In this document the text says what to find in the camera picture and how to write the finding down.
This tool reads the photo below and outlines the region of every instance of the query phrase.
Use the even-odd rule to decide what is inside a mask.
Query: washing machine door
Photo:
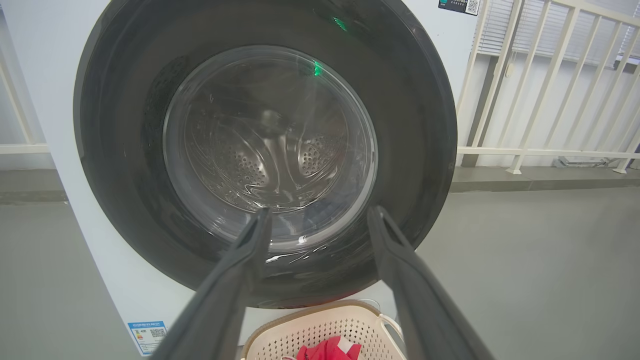
[[[190,288],[274,209],[255,307],[374,283],[365,210],[384,206],[417,246],[455,160],[447,75],[401,0],[112,1],[74,121],[105,214]]]

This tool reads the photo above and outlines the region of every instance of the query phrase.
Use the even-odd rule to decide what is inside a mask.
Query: sticker
[[[438,0],[438,7],[477,16],[480,0]]]
[[[129,329],[141,355],[151,355],[166,336],[164,322],[130,322]]]

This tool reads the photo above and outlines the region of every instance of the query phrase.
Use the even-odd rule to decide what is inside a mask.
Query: concrete floor
[[[418,254],[498,360],[640,357],[640,188],[451,194]],[[139,359],[68,205],[0,206],[0,358]]]

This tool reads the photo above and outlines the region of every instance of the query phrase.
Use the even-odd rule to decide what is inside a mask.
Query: green indicator light
[[[314,76],[322,75],[322,65],[319,62],[314,60]]]
[[[344,22],[342,20],[338,19],[337,17],[334,17],[333,21],[335,21],[335,23],[338,24],[338,26],[340,26],[340,29],[347,31],[347,27],[344,25]]]

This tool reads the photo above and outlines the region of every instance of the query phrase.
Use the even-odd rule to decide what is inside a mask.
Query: red clothing
[[[340,336],[335,336],[329,340],[324,340],[312,348],[303,346],[300,348],[296,360],[357,360],[360,355],[362,345],[352,344],[346,339],[342,340],[340,346]]]

